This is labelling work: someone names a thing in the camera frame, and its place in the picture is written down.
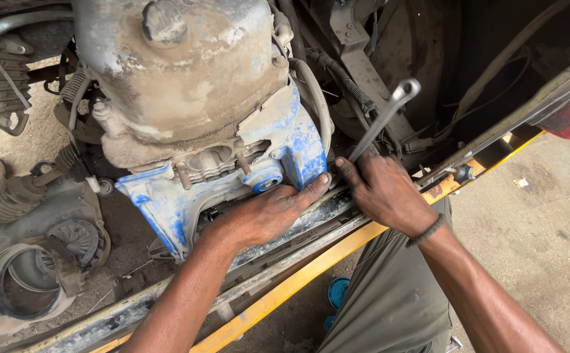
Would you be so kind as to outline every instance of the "blue paint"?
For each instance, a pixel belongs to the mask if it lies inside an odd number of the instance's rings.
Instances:
[[[272,141],[266,153],[250,164],[251,175],[237,170],[185,190],[179,182],[171,181],[174,171],[167,161],[160,168],[124,176],[115,184],[117,190],[139,207],[177,261],[184,261],[193,250],[193,237],[202,210],[229,197],[271,189],[284,175],[301,190],[326,171],[320,134],[308,113],[300,109],[297,88],[288,86],[279,92],[265,103],[270,104],[268,112],[256,112],[239,125],[239,136],[247,144]],[[271,157],[276,150],[281,151],[278,159]]]

